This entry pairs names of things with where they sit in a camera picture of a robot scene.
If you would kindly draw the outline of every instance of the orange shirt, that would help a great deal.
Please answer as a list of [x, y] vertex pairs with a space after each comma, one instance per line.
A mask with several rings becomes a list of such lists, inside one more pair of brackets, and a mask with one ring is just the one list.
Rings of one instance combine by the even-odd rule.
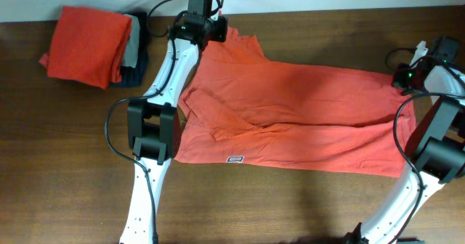
[[[187, 116], [176, 160], [399, 176], [392, 138], [407, 97], [380, 73], [269, 61], [255, 36], [230, 28], [209, 42], [179, 106]], [[412, 104], [398, 121], [402, 145]]]
[[63, 7], [53, 34], [50, 53], [40, 63], [53, 78], [108, 88], [121, 82], [121, 59], [131, 18], [86, 7]]

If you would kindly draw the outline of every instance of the wooden table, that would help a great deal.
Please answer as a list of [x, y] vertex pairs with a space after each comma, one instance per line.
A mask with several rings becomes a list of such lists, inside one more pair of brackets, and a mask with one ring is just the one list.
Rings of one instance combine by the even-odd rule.
[[[290, 12], [233, 15], [230, 26], [257, 35], [271, 60], [388, 73], [383, 62], [392, 48], [444, 35], [465, 41], [464, 15], [464, 7]], [[165, 25], [171, 18], [155, 20]], [[150, 45], [142, 88], [103, 91], [47, 78], [37, 61], [55, 23], [0, 24], [0, 243], [117, 243], [134, 167], [108, 149], [103, 122], [118, 98], [141, 95], [151, 84], [166, 39]], [[417, 104], [418, 116], [427, 107]], [[124, 107], [115, 111], [110, 133], [129, 154]], [[394, 183], [380, 176], [174, 161], [158, 233], [162, 243], [342, 236], [377, 209]], [[465, 180], [456, 180], [428, 200], [404, 236], [464, 243], [464, 187]]]

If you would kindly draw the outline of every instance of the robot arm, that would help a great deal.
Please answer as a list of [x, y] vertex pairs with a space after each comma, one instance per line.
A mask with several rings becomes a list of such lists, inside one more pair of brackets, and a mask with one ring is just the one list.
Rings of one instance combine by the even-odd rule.
[[[212, 2], [189, 0], [184, 23], [175, 23], [169, 29], [165, 59], [156, 79], [144, 94], [149, 98], [129, 102], [129, 146], [135, 160], [149, 171], [155, 210], [152, 209], [145, 173], [134, 164], [134, 189], [120, 243], [152, 243], [156, 235], [153, 214], [158, 209], [163, 179], [171, 159], [176, 156], [181, 138], [177, 115], [179, 96], [207, 43], [226, 40], [227, 18], [217, 14], [223, 0], [217, 0], [218, 8], [214, 11], [211, 11]], [[152, 117], [158, 118], [159, 124], [145, 121]]]
[[[434, 45], [434, 52], [430, 54], [427, 54], [428, 49], [422, 41], [417, 46], [411, 65], [415, 65], [417, 60], [424, 56], [438, 57], [443, 62], [445, 62], [444, 58], [455, 58], [456, 49], [446, 49], [458, 47], [448, 45], [451, 40], [453, 39], [439, 39], [439, 43]], [[449, 56], [444, 56], [442, 51], [448, 53]], [[421, 64], [419, 68], [413, 68], [407, 72], [412, 74], [405, 75], [412, 78], [411, 81], [405, 80], [405, 83], [410, 82], [409, 87], [405, 87], [406, 89], [424, 83], [424, 87], [419, 88], [426, 88], [429, 92], [414, 97], [431, 96], [434, 103], [405, 146], [405, 154], [414, 162], [414, 167], [419, 172], [422, 182], [420, 183], [417, 174], [406, 163], [399, 180], [378, 211], [365, 222], [359, 223], [354, 232], [348, 233], [343, 240], [344, 244], [396, 243], [396, 238], [408, 223], [409, 216], [411, 214], [413, 216], [445, 184], [464, 175], [464, 144], [446, 136], [446, 132], [452, 128], [457, 135], [465, 137], [464, 97], [460, 96], [464, 94], [464, 88], [457, 81], [457, 77], [465, 79], [465, 76], [454, 68], [457, 67], [451, 63], [448, 65]], [[418, 240], [399, 240], [398, 242], [424, 243]]]

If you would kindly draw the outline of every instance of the wrinkled fabric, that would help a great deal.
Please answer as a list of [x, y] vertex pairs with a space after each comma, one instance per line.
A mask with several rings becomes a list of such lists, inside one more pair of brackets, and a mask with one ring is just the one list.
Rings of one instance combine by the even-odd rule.
[[[268, 60], [254, 36], [230, 28], [210, 41], [179, 106], [187, 116], [176, 160], [399, 176], [395, 113], [407, 97], [391, 76]], [[398, 120], [405, 145], [412, 104]]]

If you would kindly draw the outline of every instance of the black cable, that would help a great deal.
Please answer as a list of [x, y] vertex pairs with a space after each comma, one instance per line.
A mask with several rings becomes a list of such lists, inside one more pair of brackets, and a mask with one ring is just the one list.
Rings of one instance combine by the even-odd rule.
[[458, 95], [453, 95], [453, 94], [444, 94], [444, 93], [440, 93], [440, 92], [428, 92], [428, 93], [413, 95], [412, 97], [410, 97], [409, 99], [404, 101], [401, 104], [401, 106], [399, 107], [399, 109], [397, 110], [397, 113], [396, 113], [395, 118], [394, 118], [394, 125], [392, 127], [392, 131], [393, 131], [393, 134], [394, 134], [394, 142], [395, 142], [395, 145], [396, 145], [397, 149], [399, 150], [400, 154], [404, 157], [405, 162], [407, 162], [407, 164], [412, 168], [412, 171], [418, 177], [419, 191], [418, 191], [418, 197], [416, 199], [416, 202], [415, 202], [415, 205], [413, 206], [412, 211], [408, 215], [407, 219], [405, 220], [404, 224], [400, 228], [399, 232], [394, 236], [394, 238], [391, 241], [388, 242], [388, 244], [394, 243], [401, 236], [402, 232], [407, 227], [407, 225], [410, 222], [410, 220], [412, 219], [413, 215], [415, 215], [415, 212], [417, 211], [418, 206], [420, 205], [421, 197], [423, 196], [423, 191], [425, 190], [423, 179], [421, 178], [419, 170], [415, 167], [415, 165], [412, 163], [412, 161], [407, 156], [407, 154], [405, 154], [405, 151], [403, 150], [402, 146], [400, 146], [399, 139], [397, 138], [397, 120], [399, 119], [403, 108], [409, 102], [411, 102], [411, 101], [413, 101], [415, 99], [418, 99], [418, 98], [431, 97], [431, 96], [451, 97], [451, 98], [454, 98], [454, 99], [465, 99], [465, 96], [458, 96]]
[[213, 11], [211, 11], [210, 16], [215, 15], [219, 11], [219, 9], [221, 8], [221, 1], [220, 0], [215, 0], [215, 1], [217, 1], [218, 7], [216, 9], [214, 9]]
[[171, 75], [173, 73], [174, 64], [176, 63], [176, 45], [174, 44], [174, 39], [171, 39], [171, 43], [172, 43], [172, 46], [173, 46], [173, 57], [171, 58], [172, 63], [171, 63], [171, 67], [169, 69], [168, 75], [166, 77], [166, 80], [164, 81], [161, 88], [156, 89], [156, 92], [154, 94], [151, 94], [151, 95], [146, 95], [146, 96], [141, 96], [141, 97], [128, 97], [128, 98], [120, 99], [119, 101], [117, 101], [117, 102], [115, 102], [115, 103], [113, 103], [111, 105], [110, 109], [108, 110], [107, 117], [105, 119], [105, 139], [107, 140], [108, 147], [110, 147], [110, 149], [114, 153], [116, 153], [117, 155], [119, 155], [123, 159], [131, 161], [132, 163], [138, 165], [144, 171], [145, 179], [147, 181], [148, 192], [149, 192], [149, 195], [150, 195], [150, 202], [151, 202], [151, 206], [152, 206], [153, 243], [154, 244], [158, 244], [158, 234], [157, 234], [157, 226], [156, 226], [156, 221], [155, 221], [155, 218], [156, 218], [155, 199], [153, 197], [152, 187], [150, 185], [150, 177], [148, 175], [149, 171], [139, 161], [137, 161], [137, 160], [135, 160], [135, 159], [133, 159], [133, 158], [127, 156], [127, 155], [124, 155], [123, 153], [119, 152], [116, 148], [114, 148], [114, 146], [111, 144], [110, 137], [108, 135], [108, 123], [110, 122], [111, 113], [121, 103], [130, 101], [130, 100], [133, 100], [133, 99], [150, 99], [150, 98], [154, 98], [154, 97], [160, 95], [161, 92], [166, 88], [166, 86], [168, 85], [168, 81], [171, 78]]
[[157, 33], [154, 33], [154, 32], [152, 31], [152, 28], [150, 28], [150, 16], [152, 15], [153, 11], [155, 11], [157, 8], [160, 7], [160, 5], [165, 4], [165, 3], [169, 2], [169, 1], [174, 1], [174, 0], [165, 0], [165, 1], [162, 1], [162, 2], [158, 3], [157, 5], [155, 5], [155, 6], [150, 10], [150, 12], [148, 12], [148, 15], [147, 15], [147, 22], [145, 23], [145, 27], [147, 28], [147, 31], [148, 31], [151, 35], [153, 35], [153, 36], [155, 36], [155, 37], [164, 37], [164, 36], [166, 36], [166, 34], [168, 34], [168, 29], [166, 29], [165, 32], [164, 32], [162, 35], [159, 35], [159, 34], [157, 34]]
[[182, 11], [179, 14], [177, 14], [177, 16], [174, 18], [174, 23], [173, 24], [178, 23], [179, 20], [181, 20], [181, 18], [186, 14], [187, 14], [187, 11]]
[[396, 71], [397, 69], [394, 69], [394, 68], [391, 68], [391, 66], [389, 65], [389, 58], [391, 57], [392, 54], [394, 54], [395, 52], [398, 52], [398, 51], [409, 51], [410, 53], [415, 53], [416, 51], [416, 48], [406, 48], [406, 47], [400, 47], [400, 48], [396, 48], [396, 49], [393, 49], [391, 50], [390, 52], [387, 53], [386, 57], [384, 58], [384, 64], [386, 65], [386, 67], [388, 67], [390, 70], [394, 70]]

